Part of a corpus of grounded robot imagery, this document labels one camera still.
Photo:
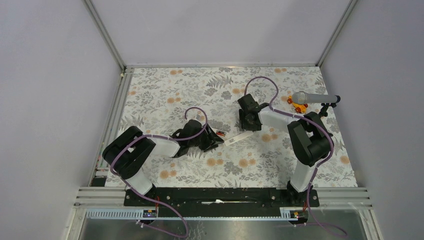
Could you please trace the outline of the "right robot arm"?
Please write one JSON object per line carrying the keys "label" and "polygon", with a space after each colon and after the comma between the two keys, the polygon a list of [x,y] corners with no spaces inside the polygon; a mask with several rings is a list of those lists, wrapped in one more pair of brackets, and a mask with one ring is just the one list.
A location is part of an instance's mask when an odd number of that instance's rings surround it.
{"label": "right robot arm", "polygon": [[269,103],[259,104],[251,94],[242,96],[237,102],[240,130],[257,132],[267,126],[289,134],[297,164],[289,181],[292,189],[287,191],[286,198],[293,206],[301,205],[307,199],[305,191],[312,186],[319,164],[334,152],[334,142],[321,117],[315,112],[289,114]]}

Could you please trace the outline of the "white remote battery cover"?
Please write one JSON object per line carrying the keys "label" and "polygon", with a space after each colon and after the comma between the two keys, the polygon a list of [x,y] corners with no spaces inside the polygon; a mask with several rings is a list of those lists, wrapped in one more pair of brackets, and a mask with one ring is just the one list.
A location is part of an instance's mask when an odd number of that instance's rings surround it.
{"label": "white remote battery cover", "polygon": [[245,138],[248,138],[248,137],[250,137],[252,135],[253,135],[253,132],[252,131],[244,131],[244,132],[242,132],[242,133],[240,133],[240,134],[238,134],[236,136],[233,136],[233,137],[225,140],[224,141],[224,144],[225,144],[225,146],[230,146],[230,145],[232,145],[232,144],[234,144],[236,142],[239,142],[239,141],[241,141],[241,140],[243,140]]}

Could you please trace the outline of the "white remote control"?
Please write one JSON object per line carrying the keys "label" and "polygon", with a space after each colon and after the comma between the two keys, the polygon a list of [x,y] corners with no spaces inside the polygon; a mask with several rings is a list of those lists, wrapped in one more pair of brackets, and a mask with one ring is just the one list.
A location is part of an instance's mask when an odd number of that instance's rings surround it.
{"label": "white remote control", "polygon": [[225,138],[225,137],[227,136],[227,134],[228,134],[226,131],[219,130],[219,129],[216,129],[216,128],[212,128],[212,130],[213,130],[213,132],[214,132],[216,135],[218,135],[218,136],[220,136],[220,137],[222,137],[222,138]]}

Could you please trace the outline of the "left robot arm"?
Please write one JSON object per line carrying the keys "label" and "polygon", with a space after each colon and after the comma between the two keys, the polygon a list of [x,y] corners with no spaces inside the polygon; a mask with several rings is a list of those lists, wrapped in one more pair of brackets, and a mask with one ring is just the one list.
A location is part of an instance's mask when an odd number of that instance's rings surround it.
{"label": "left robot arm", "polygon": [[144,206],[155,200],[154,184],[145,176],[142,166],[150,156],[179,158],[191,148],[206,153],[225,141],[206,123],[189,120],[170,136],[144,134],[131,126],[110,143],[101,156],[110,171],[136,191],[136,199]]}

